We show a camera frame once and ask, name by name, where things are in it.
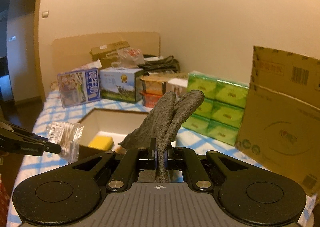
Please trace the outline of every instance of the metal screw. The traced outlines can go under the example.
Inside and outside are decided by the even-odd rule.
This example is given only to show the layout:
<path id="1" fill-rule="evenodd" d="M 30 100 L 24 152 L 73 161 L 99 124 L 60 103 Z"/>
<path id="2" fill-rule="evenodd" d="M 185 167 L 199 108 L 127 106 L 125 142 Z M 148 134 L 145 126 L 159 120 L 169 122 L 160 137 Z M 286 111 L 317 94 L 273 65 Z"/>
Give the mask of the metal screw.
<path id="1" fill-rule="evenodd" d="M 124 183 L 122 181 L 114 180 L 109 182 L 108 186 L 111 188 L 120 188 L 123 187 Z"/>
<path id="2" fill-rule="evenodd" d="M 209 181 L 201 180 L 196 183 L 196 186 L 199 188 L 209 188 L 211 183 Z"/>

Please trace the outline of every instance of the green tissue pack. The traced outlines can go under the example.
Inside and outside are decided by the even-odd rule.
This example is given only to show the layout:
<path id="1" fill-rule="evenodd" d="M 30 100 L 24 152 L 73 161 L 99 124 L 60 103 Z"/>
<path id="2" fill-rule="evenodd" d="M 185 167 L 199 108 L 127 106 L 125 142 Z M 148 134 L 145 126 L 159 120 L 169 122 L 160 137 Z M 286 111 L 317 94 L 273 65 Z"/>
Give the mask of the green tissue pack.
<path id="1" fill-rule="evenodd" d="M 200 117 L 192 114 L 183 124 L 182 127 L 193 130 L 202 135 L 207 135 L 207 128 L 210 120 L 207 118 Z"/>
<path id="2" fill-rule="evenodd" d="M 213 120 L 235 128 L 240 128 L 243 114 L 243 108 L 228 105 L 219 101 L 213 101 L 213 108 L 211 112 L 211 119 Z"/>
<path id="3" fill-rule="evenodd" d="M 213 100 L 205 98 L 203 103 L 195 110 L 194 114 L 210 119 L 213 103 Z"/>
<path id="4" fill-rule="evenodd" d="M 217 79 L 216 100 L 244 108 L 247 95 L 247 85 Z"/>
<path id="5" fill-rule="evenodd" d="M 194 71 L 189 74 L 187 90 L 194 89 L 202 91 L 206 98 L 244 108 L 249 86 Z"/>
<path id="6" fill-rule="evenodd" d="M 214 99 L 216 93 L 217 80 L 199 72 L 191 72 L 188 77 L 187 91 L 200 90 L 204 96 Z"/>
<path id="7" fill-rule="evenodd" d="M 207 129 L 207 136 L 220 140 L 231 146 L 236 143 L 236 138 L 238 135 L 238 129 L 231 127 L 229 125 L 211 120 Z"/>

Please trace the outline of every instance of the table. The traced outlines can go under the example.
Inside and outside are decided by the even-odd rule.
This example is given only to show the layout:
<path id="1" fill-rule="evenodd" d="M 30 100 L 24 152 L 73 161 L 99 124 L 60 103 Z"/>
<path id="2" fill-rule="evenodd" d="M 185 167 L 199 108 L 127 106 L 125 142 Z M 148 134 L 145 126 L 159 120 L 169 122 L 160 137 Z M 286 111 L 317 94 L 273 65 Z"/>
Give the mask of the table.
<path id="1" fill-rule="evenodd" d="M 37 135 L 46 137 L 47 133 L 45 132 L 45 130 L 49 123 L 53 121 L 67 121 L 76 123 L 87 113 L 89 113 L 93 108 L 144 112 L 149 112 L 151 110 L 150 108 L 143 106 L 141 101 L 136 104 L 131 104 L 108 99 L 102 99 L 98 102 L 73 106 L 69 108 L 62 108 L 59 91 L 53 91 L 48 95 L 48 98 L 44 103 L 44 108 L 36 121 L 33 132 Z M 242 152 L 238 151 L 236 148 L 220 141 L 213 140 L 212 138 L 203 136 L 196 132 L 187 130 L 185 128 L 180 128 L 177 134 L 176 145 L 192 148 L 196 151 L 197 154 L 202 155 L 204 155 L 208 150 L 216 150 L 249 164 L 264 168 L 259 163 L 255 162 L 248 156 L 244 155 Z M 66 161 L 61 159 L 58 155 L 46 152 L 44 152 L 42 157 L 24 156 L 14 187 L 16 187 L 20 182 L 27 179 L 28 177 L 64 166 L 66 164 Z M 299 219 L 300 225 L 306 226 L 307 221 L 315 206 L 315 201 L 316 195 L 312 197 L 307 196 L 306 207 Z M 10 200 L 7 227 L 17 227 L 20 223 L 20 218 L 18 217 L 17 212 L 14 209 L 12 200 Z"/>

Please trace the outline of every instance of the circular pad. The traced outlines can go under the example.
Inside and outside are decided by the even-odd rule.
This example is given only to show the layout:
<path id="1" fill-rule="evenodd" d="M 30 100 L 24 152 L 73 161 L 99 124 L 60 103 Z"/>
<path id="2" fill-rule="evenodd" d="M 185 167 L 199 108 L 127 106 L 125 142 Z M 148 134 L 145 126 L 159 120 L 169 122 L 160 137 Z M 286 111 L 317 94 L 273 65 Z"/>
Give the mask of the circular pad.
<path id="1" fill-rule="evenodd" d="M 100 188 L 86 171 L 59 169 L 21 182 L 12 200 L 23 222 L 63 225 L 92 212 L 100 201 Z"/>
<path id="2" fill-rule="evenodd" d="M 247 187 L 246 193 L 253 201 L 262 204 L 275 203 L 283 197 L 282 189 L 268 182 L 253 183 Z"/>
<path id="3" fill-rule="evenodd" d="M 306 204 L 300 185 L 268 171 L 237 171 L 221 186 L 218 199 L 233 218 L 263 226 L 282 226 L 298 220 Z"/>
<path id="4" fill-rule="evenodd" d="M 65 182 L 53 181 L 44 183 L 36 190 L 37 197 L 43 202 L 57 203 L 68 199 L 73 193 L 73 187 Z"/>

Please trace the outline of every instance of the gray textured finger pad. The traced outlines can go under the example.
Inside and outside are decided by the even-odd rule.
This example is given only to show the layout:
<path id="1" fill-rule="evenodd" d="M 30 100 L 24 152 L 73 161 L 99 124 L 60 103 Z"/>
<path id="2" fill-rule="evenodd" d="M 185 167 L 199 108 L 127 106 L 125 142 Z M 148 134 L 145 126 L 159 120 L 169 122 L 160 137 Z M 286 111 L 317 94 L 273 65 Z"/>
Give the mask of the gray textured finger pad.
<path id="1" fill-rule="evenodd" d="M 73 227 L 244 227 L 226 215 L 209 194 L 189 189 L 187 183 L 133 183 L 113 193 L 89 217 Z M 31 227 L 23 223 L 22 227 Z"/>

